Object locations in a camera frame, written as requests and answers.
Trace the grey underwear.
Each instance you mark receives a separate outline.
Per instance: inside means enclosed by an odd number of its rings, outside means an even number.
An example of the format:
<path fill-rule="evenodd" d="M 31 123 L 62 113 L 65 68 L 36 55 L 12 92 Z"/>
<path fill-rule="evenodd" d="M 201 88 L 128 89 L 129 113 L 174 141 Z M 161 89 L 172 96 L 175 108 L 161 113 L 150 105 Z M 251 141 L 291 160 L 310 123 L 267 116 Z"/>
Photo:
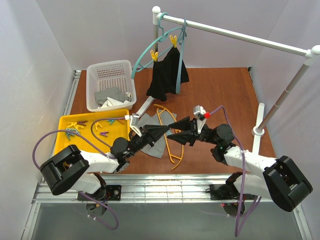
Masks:
<path fill-rule="evenodd" d="M 173 117 L 167 112 L 164 111 L 162 114 L 160 114 L 160 119 L 163 125 L 169 125 L 171 123 L 174 123 L 175 120 Z M 160 125 L 158 115 L 155 114 L 154 116 L 150 116 L 147 113 L 145 113 L 138 121 L 137 126 L 143 127 L 144 125 Z M 162 136 L 153 147 L 151 147 L 149 144 L 147 144 L 144 148 L 142 148 L 142 152 L 161 159 L 164 153 L 166 147 L 165 137 Z"/>

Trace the yellow hanger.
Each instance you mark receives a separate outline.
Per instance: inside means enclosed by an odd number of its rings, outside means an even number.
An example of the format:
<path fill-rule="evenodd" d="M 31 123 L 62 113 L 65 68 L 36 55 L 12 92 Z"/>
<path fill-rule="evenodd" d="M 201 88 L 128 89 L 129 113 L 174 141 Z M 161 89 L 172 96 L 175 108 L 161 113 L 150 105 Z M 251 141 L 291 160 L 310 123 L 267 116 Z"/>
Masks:
<path fill-rule="evenodd" d="M 162 105 L 159 105 L 159 104 L 153 104 L 155 107 L 156 107 L 156 115 L 157 115 L 157 118 L 159 120 L 159 123 L 163 126 L 163 121 L 162 121 L 162 118 L 161 118 L 161 115 L 164 113 L 164 112 L 167 112 L 170 117 L 173 119 L 174 122 L 177 122 L 177 119 L 176 117 L 173 115 L 173 113 L 168 110 L 166 107 L 162 106 Z M 168 152 L 168 156 L 169 156 L 169 160 L 172 164 L 174 164 L 174 166 L 172 167 L 172 171 L 174 169 L 176 169 L 180 164 L 181 164 L 181 161 L 183 160 L 183 157 L 184 157 L 184 146 L 182 145 L 181 146 L 181 154 L 180 156 L 176 156 L 174 154 L 171 153 L 171 150 L 170 150 L 170 145 L 168 143 L 168 138 L 167 138 L 168 134 L 165 133 L 164 134 L 164 140 L 165 140 L 165 145 L 166 145 L 166 149 L 167 149 L 167 152 Z"/>

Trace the grey-blue hanger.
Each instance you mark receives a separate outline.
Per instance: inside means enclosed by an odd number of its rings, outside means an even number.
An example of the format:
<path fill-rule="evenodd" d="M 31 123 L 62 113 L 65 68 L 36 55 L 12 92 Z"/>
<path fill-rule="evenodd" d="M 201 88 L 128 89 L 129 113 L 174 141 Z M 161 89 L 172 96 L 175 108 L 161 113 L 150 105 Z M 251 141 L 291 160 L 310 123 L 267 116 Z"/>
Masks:
<path fill-rule="evenodd" d="M 176 87 L 175 93 L 179 94 L 181 91 L 181 76 L 182 76 L 182 66 L 183 66 L 183 54 L 184 54 L 184 46 L 185 46 L 185 37 L 186 37 L 186 26 L 187 20 L 184 19 L 183 26 L 181 29 L 181 34 L 179 36 L 179 45 L 180 45 L 180 54 L 179 54 L 179 62 L 178 62 L 178 69 L 177 69 L 177 78 L 176 78 Z"/>

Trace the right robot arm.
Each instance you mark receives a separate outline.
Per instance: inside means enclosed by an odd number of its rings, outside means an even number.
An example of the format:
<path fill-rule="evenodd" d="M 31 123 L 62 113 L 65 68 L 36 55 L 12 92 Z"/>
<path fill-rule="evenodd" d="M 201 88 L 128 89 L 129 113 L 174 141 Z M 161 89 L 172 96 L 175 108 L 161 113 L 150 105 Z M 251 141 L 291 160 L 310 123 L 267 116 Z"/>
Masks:
<path fill-rule="evenodd" d="M 290 157 L 273 158 L 242 150 L 233 143 L 235 136 L 228 124 L 215 128 L 204 124 L 199 130 L 197 119 L 185 117 L 171 123 L 169 128 L 179 131 L 169 135 L 170 140 L 190 146 L 196 141 L 213 144 L 210 151 L 218 163 L 242 169 L 212 191 L 216 198 L 236 200 L 240 195 L 249 194 L 270 199 L 282 210 L 291 212 L 313 191 L 311 183 Z"/>

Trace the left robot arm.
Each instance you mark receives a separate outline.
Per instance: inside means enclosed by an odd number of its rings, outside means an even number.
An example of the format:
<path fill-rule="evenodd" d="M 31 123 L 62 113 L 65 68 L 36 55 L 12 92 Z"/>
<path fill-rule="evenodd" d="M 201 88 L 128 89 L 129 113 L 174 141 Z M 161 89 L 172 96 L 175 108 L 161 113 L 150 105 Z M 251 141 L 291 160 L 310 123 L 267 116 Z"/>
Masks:
<path fill-rule="evenodd" d="M 116 138 L 109 152 L 100 149 L 87 152 L 71 144 L 37 168 L 54 196 L 68 190 L 94 195 L 105 186 L 99 173 L 122 172 L 129 166 L 129 158 L 145 146 L 153 147 L 168 130 L 167 125 L 146 124 L 140 128 L 141 134 L 134 135 L 130 140 Z"/>

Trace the black underwear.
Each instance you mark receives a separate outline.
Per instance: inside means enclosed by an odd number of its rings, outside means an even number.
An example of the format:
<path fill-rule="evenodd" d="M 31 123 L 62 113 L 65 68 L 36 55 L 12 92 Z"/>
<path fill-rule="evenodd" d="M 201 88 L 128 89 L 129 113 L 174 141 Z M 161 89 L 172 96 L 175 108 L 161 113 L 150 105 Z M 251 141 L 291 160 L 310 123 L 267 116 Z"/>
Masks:
<path fill-rule="evenodd" d="M 162 61 L 153 63 L 152 81 L 146 95 L 162 102 L 167 101 L 167 93 L 176 94 L 180 52 L 171 48 Z"/>

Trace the teal hanger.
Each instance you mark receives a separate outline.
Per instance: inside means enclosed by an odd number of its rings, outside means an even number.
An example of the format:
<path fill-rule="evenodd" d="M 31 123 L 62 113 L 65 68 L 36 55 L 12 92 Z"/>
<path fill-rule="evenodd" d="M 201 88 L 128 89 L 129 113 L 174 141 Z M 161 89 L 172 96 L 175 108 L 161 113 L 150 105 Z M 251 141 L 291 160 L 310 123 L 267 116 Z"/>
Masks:
<path fill-rule="evenodd" d="M 174 23 L 180 24 L 181 27 L 176 27 L 176 28 L 172 28 L 168 31 L 165 31 L 164 27 L 162 26 L 162 22 L 163 21 L 170 21 L 173 20 Z M 150 64 L 152 64 L 153 61 L 151 59 L 151 61 L 145 65 L 141 64 L 141 60 L 143 59 L 143 57 L 147 54 L 150 53 L 151 50 L 154 50 L 155 52 L 158 52 L 158 59 L 159 57 L 161 57 L 163 54 L 165 54 L 166 52 L 168 52 L 171 48 L 173 48 L 173 45 L 171 44 L 170 47 L 168 47 L 166 50 L 164 50 L 163 52 L 159 52 L 159 43 L 164 42 L 166 39 L 170 38 L 170 35 L 172 36 L 177 36 L 177 45 L 179 44 L 179 37 L 182 31 L 182 27 L 184 24 L 184 19 L 182 18 L 173 18 L 171 16 L 169 16 L 166 12 L 160 12 L 160 11 L 152 11 L 152 23 L 154 26 L 154 30 L 155 30 L 155 37 L 153 42 L 143 51 L 143 53 L 140 55 L 140 57 L 137 59 L 136 63 L 134 64 L 132 73 L 131 73 L 131 78 L 134 79 L 135 75 L 137 72 L 140 72 L 142 70 L 144 70 L 146 67 L 148 67 Z"/>

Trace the yellow tray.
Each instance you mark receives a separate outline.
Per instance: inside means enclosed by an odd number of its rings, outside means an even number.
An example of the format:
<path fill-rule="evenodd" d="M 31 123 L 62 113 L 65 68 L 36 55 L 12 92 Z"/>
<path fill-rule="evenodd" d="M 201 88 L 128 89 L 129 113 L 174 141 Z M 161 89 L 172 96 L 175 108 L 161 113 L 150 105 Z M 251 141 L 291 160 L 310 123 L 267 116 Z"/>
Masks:
<path fill-rule="evenodd" d="M 119 138 L 129 139 L 130 126 L 127 120 L 124 119 L 129 111 L 125 108 L 112 111 L 91 112 L 83 114 L 73 114 L 62 116 L 59 120 L 58 129 L 65 130 L 66 128 L 75 128 L 72 124 L 79 121 L 87 121 L 86 126 L 80 125 L 77 129 L 80 135 L 89 140 L 93 145 L 107 153 L 110 151 L 110 146 Z M 115 120 L 110 125 L 107 120 Z M 95 123 L 99 122 L 102 128 L 96 130 Z M 100 135 L 100 132 L 108 131 L 108 136 Z M 90 144 L 78 136 L 71 136 L 67 139 L 65 132 L 59 132 L 56 137 L 54 153 L 57 154 L 69 145 L 76 145 L 79 150 L 96 153 L 97 150 Z"/>

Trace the purple clothespin lower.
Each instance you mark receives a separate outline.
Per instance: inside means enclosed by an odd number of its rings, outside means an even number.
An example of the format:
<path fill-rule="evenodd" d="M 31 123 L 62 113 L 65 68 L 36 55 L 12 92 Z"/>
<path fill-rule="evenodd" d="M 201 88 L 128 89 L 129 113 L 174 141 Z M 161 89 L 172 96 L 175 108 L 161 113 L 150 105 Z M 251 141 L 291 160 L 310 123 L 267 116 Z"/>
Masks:
<path fill-rule="evenodd" d="M 104 136 L 104 137 L 107 137 L 108 136 L 108 131 L 102 131 L 102 132 L 100 132 L 99 134 L 101 135 L 101 136 Z"/>

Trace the purple clothespin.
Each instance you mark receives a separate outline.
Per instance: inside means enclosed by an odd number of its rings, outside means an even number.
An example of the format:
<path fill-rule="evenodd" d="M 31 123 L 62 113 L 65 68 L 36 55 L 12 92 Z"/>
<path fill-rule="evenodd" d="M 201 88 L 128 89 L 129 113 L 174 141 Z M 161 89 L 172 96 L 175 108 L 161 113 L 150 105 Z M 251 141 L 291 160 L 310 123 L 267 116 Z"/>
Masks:
<path fill-rule="evenodd" d="M 100 132 L 99 134 L 101 135 L 101 136 L 104 136 L 104 137 L 107 137 L 108 136 L 108 131 L 102 131 L 102 132 Z"/>
<path fill-rule="evenodd" d="M 86 126 L 87 121 L 78 121 L 77 124 L 81 126 Z"/>

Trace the yellow clothespin in tray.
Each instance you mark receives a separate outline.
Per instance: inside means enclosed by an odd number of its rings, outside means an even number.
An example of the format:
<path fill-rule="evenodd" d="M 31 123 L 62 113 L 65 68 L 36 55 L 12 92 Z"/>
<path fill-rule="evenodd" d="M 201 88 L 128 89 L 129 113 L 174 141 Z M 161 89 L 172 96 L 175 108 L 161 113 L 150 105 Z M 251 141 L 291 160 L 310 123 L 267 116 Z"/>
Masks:
<path fill-rule="evenodd" d="M 94 125 L 96 130 L 103 127 L 98 121 Z"/>

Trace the white cloth in basket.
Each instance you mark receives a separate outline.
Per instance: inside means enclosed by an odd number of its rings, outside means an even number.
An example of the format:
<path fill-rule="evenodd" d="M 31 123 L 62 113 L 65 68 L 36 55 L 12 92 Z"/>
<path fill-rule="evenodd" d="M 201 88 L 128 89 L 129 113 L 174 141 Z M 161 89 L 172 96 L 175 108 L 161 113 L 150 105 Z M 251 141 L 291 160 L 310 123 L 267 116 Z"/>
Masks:
<path fill-rule="evenodd" d="M 104 103 L 100 106 L 100 108 L 110 108 L 116 106 L 122 106 L 129 104 L 132 101 L 132 94 L 130 92 L 126 92 L 125 94 L 116 94 L 114 98 L 110 96 L 104 97 Z"/>

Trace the dark grey cloth in basket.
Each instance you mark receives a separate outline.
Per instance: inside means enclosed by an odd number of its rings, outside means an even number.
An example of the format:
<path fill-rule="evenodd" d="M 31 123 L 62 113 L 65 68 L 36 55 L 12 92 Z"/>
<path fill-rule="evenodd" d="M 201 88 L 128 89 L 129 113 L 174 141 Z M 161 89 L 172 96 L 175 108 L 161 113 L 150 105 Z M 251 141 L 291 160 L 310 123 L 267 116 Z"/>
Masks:
<path fill-rule="evenodd" d="M 125 101 L 131 102 L 132 100 L 130 92 L 124 94 L 121 92 L 120 88 L 116 86 L 97 91 L 94 93 L 94 97 L 98 107 L 102 107 L 108 98 L 118 101 L 120 104 L 124 104 Z"/>

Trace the white laundry basket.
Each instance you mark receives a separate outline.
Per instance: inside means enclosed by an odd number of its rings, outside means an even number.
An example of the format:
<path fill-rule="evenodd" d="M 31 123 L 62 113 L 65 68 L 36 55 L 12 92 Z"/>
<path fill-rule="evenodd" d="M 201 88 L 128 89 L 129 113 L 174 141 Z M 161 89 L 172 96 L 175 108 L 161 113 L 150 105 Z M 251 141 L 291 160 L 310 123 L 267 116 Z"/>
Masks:
<path fill-rule="evenodd" d="M 129 60 L 114 60 L 90 65 L 86 70 L 86 108 L 90 112 L 131 110 L 137 101 L 135 82 L 131 78 L 132 66 Z M 128 102 L 116 106 L 100 107 L 95 93 L 114 89 L 129 97 Z"/>

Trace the teal clothespin left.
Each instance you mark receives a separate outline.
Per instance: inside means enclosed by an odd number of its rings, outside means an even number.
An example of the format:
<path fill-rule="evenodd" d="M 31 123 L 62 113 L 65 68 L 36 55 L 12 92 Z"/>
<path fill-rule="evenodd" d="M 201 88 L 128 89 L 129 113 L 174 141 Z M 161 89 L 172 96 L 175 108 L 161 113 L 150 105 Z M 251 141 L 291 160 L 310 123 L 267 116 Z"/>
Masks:
<path fill-rule="evenodd" d="M 75 136 L 75 134 L 80 134 L 80 132 L 76 128 L 66 128 L 65 130 L 65 135 L 69 141 L 71 140 L 71 137 Z"/>

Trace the yellow clothespin left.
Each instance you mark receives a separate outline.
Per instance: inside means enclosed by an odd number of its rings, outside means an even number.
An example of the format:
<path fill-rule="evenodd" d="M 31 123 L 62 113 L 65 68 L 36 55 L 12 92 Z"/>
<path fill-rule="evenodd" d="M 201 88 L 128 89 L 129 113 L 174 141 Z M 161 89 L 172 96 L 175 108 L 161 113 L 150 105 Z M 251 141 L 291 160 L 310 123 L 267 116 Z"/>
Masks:
<path fill-rule="evenodd" d="M 150 55 L 151 55 L 151 58 L 154 62 L 157 62 L 158 61 L 158 56 L 159 56 L 159 53 L 157 51 L 154 51 L 154 50 L 151 50 L 150 51 Z"/>

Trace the yellow clothespin right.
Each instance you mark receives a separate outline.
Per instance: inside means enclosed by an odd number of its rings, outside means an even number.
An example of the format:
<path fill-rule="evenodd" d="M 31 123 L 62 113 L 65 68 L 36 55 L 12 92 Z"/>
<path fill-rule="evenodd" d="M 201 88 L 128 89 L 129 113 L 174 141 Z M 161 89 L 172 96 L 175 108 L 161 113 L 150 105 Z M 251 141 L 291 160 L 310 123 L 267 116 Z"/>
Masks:
<path fill-rule="evenodd" d="M 178 38 L 177 38 L 177 36 L 176 36 L 176 35 L 170 35 L 170 36 L 169 36 L 169 39 L 170 39 L 173 47 L 176 48 L 176 47 L 177 47 L 177 43 L 178 43 Z"/>

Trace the white clothes rack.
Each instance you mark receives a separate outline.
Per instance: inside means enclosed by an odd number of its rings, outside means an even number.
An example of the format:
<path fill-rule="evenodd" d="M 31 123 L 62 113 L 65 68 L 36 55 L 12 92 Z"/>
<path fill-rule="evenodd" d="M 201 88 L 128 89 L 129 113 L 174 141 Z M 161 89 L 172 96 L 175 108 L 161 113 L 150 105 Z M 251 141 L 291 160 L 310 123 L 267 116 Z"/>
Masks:
<path fill-rule="evenodd" d="M 230 122 L 238 142 L 251 150 L 259 103 L 271 109 L 302 64 L 302 58 L 264 48 L 252 71 L 236 68 L 190 68 L 189 82 L 179 94 L 170 94 L 162 105 L 179 119 L 201 105 L 212 112 L 207 124 Z M 261 155 L 286 155 L 306 175 L 320 166 L 320 64 L 314 63 L 265 127 Z"/>

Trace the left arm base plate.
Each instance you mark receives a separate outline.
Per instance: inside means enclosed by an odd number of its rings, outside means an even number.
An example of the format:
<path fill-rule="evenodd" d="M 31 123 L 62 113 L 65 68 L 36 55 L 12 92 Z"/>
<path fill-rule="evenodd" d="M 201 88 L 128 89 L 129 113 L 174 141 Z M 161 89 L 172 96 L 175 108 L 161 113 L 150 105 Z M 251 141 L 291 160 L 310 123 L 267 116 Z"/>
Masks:
<path fill-rule="evenodd" d="M 93 198 L 99 202 L 103 201 L 119 201 L 121 199 L 121 185 L 104 185 L 101 186 L 95 193 L 85 193 L 86 196 Z"/>

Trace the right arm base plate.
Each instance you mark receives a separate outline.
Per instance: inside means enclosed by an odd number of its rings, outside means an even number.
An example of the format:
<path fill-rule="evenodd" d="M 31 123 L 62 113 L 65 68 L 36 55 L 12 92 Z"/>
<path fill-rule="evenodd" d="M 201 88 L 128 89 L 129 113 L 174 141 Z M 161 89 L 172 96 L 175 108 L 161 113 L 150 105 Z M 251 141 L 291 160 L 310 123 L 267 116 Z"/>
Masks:
<path fill-rule="evenodd" d="M 228 184 L 210 184 L 205 190 L 210 194 L 211 200 L 239 200 L 240 192 L 233 186 Z"/>

